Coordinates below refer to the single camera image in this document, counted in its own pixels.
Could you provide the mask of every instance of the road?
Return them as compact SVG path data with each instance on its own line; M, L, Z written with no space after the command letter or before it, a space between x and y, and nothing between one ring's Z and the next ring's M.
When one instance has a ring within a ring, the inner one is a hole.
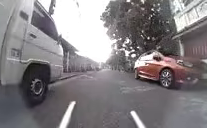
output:
M0 127L56 128L76 101L69 128L136 128L131 111L146 128L207 128L207 87L168 90L131 73L102 70L57 82L35 108L9 95L0 102Z

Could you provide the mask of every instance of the sky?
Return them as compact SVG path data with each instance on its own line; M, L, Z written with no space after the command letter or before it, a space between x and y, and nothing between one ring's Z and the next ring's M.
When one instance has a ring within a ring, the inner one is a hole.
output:
M39 0L48 10L51 0ZM105 62L111 52L112 40L100 20L109 0L56 0L55 20L58 32L75 46L80 55Z

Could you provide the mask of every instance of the building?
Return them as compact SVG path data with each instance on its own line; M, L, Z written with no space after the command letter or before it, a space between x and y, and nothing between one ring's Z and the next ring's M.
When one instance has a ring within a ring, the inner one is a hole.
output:
M170 0L180 55L207 63L207 0Z
M90 58L80 56L76 52L78 50L65 39L61 39L64 61L64 72L84 72L95 70L99 64Z

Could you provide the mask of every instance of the van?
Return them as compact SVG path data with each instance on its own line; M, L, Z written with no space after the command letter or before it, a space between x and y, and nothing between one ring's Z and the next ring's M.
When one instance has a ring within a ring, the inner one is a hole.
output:
M52 17L37 0L0 0L0 86L17 85L37 105L63 72Z

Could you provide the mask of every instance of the van wheel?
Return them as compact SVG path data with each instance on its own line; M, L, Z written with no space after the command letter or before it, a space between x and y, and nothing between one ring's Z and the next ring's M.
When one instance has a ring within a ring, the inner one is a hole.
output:
M26 71L23 81L23 95L29 106L35 106L44 101L48 91L48 77L41 67L30 68Z
M134 74L135 76L135 79L137 80L137 79L140 79L140 76L139 76L139 73L138 73L138 71L137 71L137 69L135 69L135 74Z
M172 70L163 69L160 73L160 84L165 88L175 88L175 78Z

